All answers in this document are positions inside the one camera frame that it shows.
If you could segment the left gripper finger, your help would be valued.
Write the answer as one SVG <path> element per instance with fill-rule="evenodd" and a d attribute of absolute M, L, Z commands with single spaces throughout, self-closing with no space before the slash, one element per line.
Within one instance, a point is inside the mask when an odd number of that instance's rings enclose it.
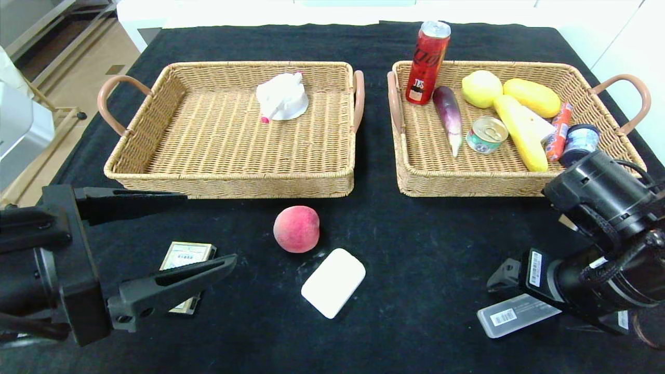
<path fill-rule="evenodd" d="M 228 277 L 236 263 L 237 254 L 228 254 L 122 282 L 118 295 L 107 300 L 114 329 L 135 333 L 145 318 L 168 313 Z"/>
<path fill-rule="evenodd" d="M 188 200 L 173 192 L 94 187 L 74 189 L 74 196 L 81 220 L 90 226 L 155 215 Z"/>

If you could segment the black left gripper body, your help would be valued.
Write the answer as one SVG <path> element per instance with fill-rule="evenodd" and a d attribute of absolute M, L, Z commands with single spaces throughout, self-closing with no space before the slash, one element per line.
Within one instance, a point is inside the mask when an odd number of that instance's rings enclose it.
<path fill-rule="evenodd" d="M 2 344 L 110 334 L 98 271 L 69 185 L 43 189 L 41 205 L 2 210 Z"/>

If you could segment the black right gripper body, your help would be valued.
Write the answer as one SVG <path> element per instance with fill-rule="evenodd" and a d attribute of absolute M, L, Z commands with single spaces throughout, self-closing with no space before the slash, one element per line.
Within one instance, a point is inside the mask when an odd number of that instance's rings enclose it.
<path fill-rule="evenodd" d="M 518 286 L 585 325 L 614 335 L 627 335 L 629 306 L 623 299 L 608 284 L 589 286 L 580 281 L 580 272 L 597 258 L 598 251 L 594 248 L 562 258 L 541 249 L 529 249 L 523 255 Z"/>

